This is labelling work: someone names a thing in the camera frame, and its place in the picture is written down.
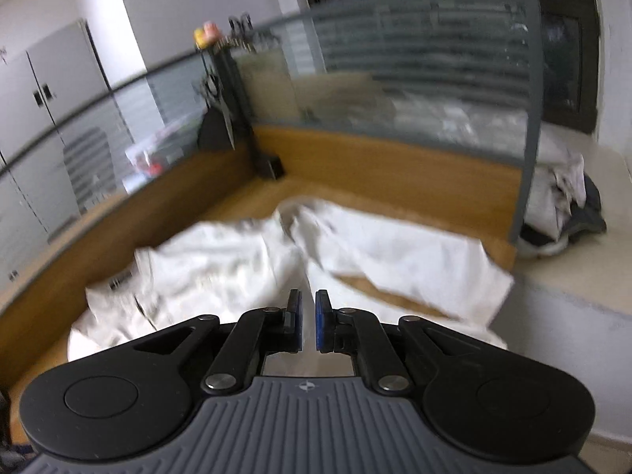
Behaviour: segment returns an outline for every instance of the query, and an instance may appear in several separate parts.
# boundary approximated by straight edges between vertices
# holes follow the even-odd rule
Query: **gray metal frame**
[[[357,10],[366,9],[367,3],[378,6],[388,4],[398,4],[407,0],[340,0],[334,2],[327,2],[320,4],[319,6],[312,7],[309,10],[300,13],[293,13],[291,15],[283,16],[271,21],[267,21],[261,25],[258,25],[252,31],[252,34],[269,31],[271,28],[285,25],[292,21],[318,18],[331,15],[335,13],[337,15],[344,15],[346,13],[353,13]],[[372,137],[381,137],[387,139],[393,139],[400,142],[415,143],[426,147],[437,148],[441,150],[456,151],[457,153],[465,153],[471,156],[478,156],[491,160],[493,162],[499,162],[510,166],[522,167],[521,183],[519,188],[519,194],[516,204],[516,210],[514,212],[513,223],[511,226],[508,241],[515,244],[520,232],[520,228],[523,223],[525,211],[527,209],[527,200],[529,199],[529,191],[531,188],[531,181],[533,177],[533,170],[535,169],[536,156],[538,151],[538,141],[540,138],[540,123],[542,119],[542,36],[540,31],[540,4],[539,0],[482,0],[490,3],[507,3],[512,2],[520,4],[525,8],[527,33],[529,38],[529,99],[530,104],[527,108],[528,121],[527,121],[527,136],[525,139],[525,153],[522,161],[516,160],[516,158],[509,155],[503,155],[500,153],[494,153],[491,151],[477,150],[474,148],[468,148],[463,145],[456,145],[451,143],[445,143],[440,141],[434,141],[428,137],[419,137],[415,135],[405,135],[393,130],[385,130],[383,128],[366,128],[359,132],[356,129],[344,129],[340,127],[336,128],[336,131],[348,132],[352,134],[362,134]],[[233,85],[243,89],[243,85],[240,80],[232,80]],[[302,127],[313,128],[309,124],[302,124]],[[325,125],[318,124],[319,128],[327,128]]]

